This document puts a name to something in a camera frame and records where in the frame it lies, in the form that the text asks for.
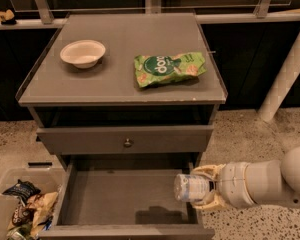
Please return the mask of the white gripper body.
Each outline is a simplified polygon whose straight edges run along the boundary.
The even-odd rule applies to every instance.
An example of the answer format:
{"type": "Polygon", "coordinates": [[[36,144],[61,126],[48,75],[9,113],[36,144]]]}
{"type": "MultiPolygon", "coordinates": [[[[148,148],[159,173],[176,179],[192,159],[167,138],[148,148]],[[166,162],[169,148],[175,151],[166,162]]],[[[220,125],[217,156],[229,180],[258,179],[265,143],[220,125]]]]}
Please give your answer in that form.
{"type": "Polygon", "coordinates": [[[246,162],[231,162],[220,170],[218,176],[217,188],[220,195],[228,204],[238,209],[256,205],[247,188],[247,167],[246,162]]]}

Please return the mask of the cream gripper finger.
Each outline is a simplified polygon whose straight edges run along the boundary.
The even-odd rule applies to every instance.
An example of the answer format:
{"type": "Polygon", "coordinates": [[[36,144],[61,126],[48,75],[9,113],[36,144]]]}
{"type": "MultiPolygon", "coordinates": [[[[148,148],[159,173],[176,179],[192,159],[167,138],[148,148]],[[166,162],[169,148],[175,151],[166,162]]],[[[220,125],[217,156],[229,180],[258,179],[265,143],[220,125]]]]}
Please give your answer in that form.
{"type": "Polygon", "coordinates": [[[205,181],[217,182],[221,175],[221,170],[225,167],[224,164],[219,165],[202,165],[194,168],[190,174],[199,176],[205,181]]]}
{"type": "Polygon", "coordinates": [[[217,191],[209,192],[202,201],[192,202],[196,210],[215,211],[228,208],[227,203],[217,191]]]}

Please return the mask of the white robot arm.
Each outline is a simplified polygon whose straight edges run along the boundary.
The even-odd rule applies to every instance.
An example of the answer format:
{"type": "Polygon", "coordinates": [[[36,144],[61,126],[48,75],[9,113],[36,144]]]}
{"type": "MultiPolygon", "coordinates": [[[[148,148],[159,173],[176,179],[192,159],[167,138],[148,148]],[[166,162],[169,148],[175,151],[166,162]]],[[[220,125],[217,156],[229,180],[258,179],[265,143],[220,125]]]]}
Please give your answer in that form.
{"type": "MultiPolygon", "coordinates": [[[[299,74],[300,32],[259,109],[262,120],[274,118],[299,74]]],[[[190,202],[197,210],[257,205],[300,209],[300,146],[288,151],[281,160],[199,166],[186,181],[177,180],[175,185],[188,191],[177,191],[175,197],[190,202]]]]}

